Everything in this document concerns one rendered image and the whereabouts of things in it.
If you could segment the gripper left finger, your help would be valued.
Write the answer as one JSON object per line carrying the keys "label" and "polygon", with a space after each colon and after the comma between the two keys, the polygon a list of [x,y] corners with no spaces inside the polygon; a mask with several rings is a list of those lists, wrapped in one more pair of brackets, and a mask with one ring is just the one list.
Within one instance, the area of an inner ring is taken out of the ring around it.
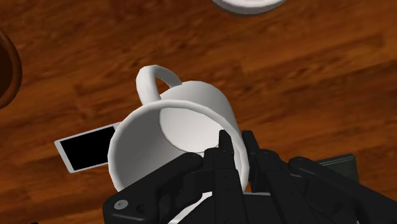
{"label": "gripper left finger", "polygon": [[107,199],[104,224],[169,224],[196,204],[178,224],[248,224],[231,137],[204,156],[184,153]]}

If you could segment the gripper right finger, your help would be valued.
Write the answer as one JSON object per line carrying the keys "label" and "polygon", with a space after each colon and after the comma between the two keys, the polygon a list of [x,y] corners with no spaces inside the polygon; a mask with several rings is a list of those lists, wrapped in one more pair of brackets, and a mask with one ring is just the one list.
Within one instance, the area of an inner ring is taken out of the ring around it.
{"label": "gripper right finger", "polygon": [[242,133],[249,184],[268,192],[283,224],[397,224],[397,201],[305,157],[281,160]]}

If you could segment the white mug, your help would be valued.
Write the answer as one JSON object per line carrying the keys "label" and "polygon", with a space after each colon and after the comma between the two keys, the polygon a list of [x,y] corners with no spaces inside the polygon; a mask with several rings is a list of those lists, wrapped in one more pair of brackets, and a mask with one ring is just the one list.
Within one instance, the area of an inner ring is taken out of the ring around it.
{"label": "white mug", "polygon": [[108,151],[109,175],[117,191],[184,152],[203,155],[225,130],[232,138],[242,188],[249,164],[239,127],[226,96],[203,81],[182,82],[169,69],[141,68],[136,89],[142,105],[120,122]]}

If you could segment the dark green box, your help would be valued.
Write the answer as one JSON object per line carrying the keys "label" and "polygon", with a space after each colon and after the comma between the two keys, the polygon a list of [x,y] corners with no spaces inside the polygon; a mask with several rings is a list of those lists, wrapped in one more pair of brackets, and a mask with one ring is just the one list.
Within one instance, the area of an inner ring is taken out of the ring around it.
{"label": "dark green box", "polygon": [[317,163],[359,183],[356,157],[352,153],[318,160]]}

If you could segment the white tablet with black screen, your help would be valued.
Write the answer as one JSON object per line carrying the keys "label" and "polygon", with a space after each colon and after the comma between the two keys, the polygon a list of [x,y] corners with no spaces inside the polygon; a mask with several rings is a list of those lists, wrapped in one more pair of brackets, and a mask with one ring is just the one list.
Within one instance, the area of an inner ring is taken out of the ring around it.
{"label": "white tablet with black screen", "polygon": [[75,173],[108,163],[110,140],[118,123],[65,137],[54,142],[69,173]]}

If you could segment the white plate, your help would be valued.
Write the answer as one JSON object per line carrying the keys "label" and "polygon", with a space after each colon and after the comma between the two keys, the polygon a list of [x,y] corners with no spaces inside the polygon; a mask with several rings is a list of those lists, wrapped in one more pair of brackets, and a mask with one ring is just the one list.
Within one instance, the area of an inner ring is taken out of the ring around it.
{"label": "white plate", "polygon": [[287,0],[212,0],[226,11],[239,15],[259,15],[276,9]]}

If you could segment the brown round bowl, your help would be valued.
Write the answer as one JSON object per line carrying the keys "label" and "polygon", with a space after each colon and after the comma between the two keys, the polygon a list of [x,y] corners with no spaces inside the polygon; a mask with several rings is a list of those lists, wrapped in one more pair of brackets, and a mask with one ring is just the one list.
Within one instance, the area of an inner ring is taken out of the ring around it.
{"label": "brown round bowl", "polygon": [[15,45],[0,29],[0,109],[16,97],[22,84],[22,63]]}

